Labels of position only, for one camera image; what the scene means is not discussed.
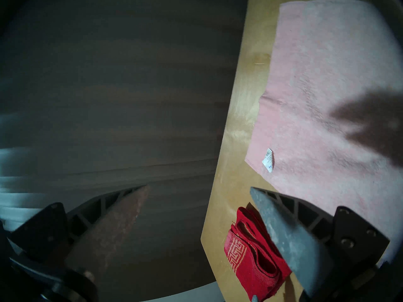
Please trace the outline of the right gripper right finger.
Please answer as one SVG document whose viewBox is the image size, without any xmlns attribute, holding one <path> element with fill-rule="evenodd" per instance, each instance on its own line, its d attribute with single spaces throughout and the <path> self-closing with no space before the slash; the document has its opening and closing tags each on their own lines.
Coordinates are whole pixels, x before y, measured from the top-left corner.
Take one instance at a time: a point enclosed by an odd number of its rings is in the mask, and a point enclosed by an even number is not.
<svg viewBox="0 0 403 302">
<path fill-rule="evenodd" d="M 347 206 L 334 215 L 305 200 L 251 187 L 264 226 L 304 288 L 301 298 L 356 298 L 390 240 Z"/>
</svg>

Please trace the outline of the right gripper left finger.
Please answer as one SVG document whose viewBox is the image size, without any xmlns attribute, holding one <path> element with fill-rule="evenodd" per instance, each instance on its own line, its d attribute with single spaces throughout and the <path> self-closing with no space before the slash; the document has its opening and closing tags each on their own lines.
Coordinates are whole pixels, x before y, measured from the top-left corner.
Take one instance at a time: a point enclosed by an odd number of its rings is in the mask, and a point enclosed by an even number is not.
<svg viewBox="0 0 403 302">
<path fill-rule="evenodd" d="M 149 186 L 104 194 L 66 213 L 53 203 L 6 236 L 17 254 L 52 267 L 102 274 L 129 235 Z"/>
</svg>

